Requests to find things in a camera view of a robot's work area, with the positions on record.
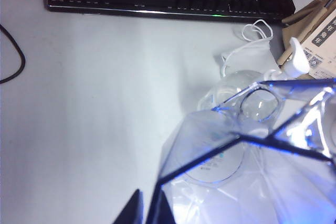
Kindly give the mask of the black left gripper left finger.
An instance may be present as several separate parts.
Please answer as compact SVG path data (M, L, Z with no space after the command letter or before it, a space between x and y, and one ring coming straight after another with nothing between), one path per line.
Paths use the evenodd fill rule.
M136 189L113 224L142 224L143 209L142 191Z

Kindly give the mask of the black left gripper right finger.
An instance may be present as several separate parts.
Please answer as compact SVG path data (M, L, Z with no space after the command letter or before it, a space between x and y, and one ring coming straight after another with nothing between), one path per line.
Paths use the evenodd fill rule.
M164 191L157 190L154 192L146 222L148 224L175 223L173 213Z

